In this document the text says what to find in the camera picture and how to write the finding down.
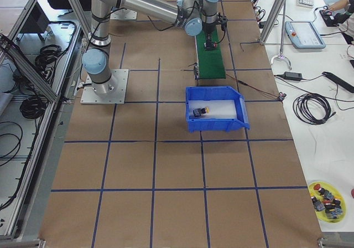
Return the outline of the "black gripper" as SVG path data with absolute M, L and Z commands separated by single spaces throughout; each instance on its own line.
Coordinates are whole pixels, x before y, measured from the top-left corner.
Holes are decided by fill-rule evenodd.
M 216 29 L 216 22 L 212 22 L 212 23 L 202 23 L 202 30 L 205 34 L 206 40 L 204 42 L 204 49 L 205 50 L 209 50 L 209 40 L 207 39 L 208 37 L 212 36 L 212 33 L 215 31 Z M 215 42 L 212 40 L 212 38 L 210 39 L 210 44 L 211 47 L 215 46 Z

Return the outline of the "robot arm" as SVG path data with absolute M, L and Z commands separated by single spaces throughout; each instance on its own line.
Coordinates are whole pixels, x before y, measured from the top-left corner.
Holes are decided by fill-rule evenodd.
M 83 55 L 86 91 L 109 97 L 128 86 L 132 71 L 158 84 L 168 73 L 185 78 L 225 78 L 216 32 L 225 20 L 218 0 L 91 0 L 89 46 Z

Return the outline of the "person hand on controller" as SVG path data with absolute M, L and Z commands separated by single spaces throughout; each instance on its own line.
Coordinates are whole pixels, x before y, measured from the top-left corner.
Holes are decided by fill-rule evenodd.
M 329 5 L 326 10 L 327 11 L 337 11 L 339 9 L 341 9 L 339 2 L 335 2 L 335 3 L 331 4 L 331 5 Z

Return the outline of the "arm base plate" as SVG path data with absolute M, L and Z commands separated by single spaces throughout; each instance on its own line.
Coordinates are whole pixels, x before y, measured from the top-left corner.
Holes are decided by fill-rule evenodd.
M 119 21 L 135 21 L 137 19 L 137 12 L 130 9 L 121 9 L 114 11 L 110 19 Z
M 86 83 L 91 85 L 84 87 L 81 96 L 81 104 L 124 104 L 129 70 L 111 69 L 111 74 L 110 80 L 104 84 L 95 84 L 92 82 L 90 75 L 88 75 Z

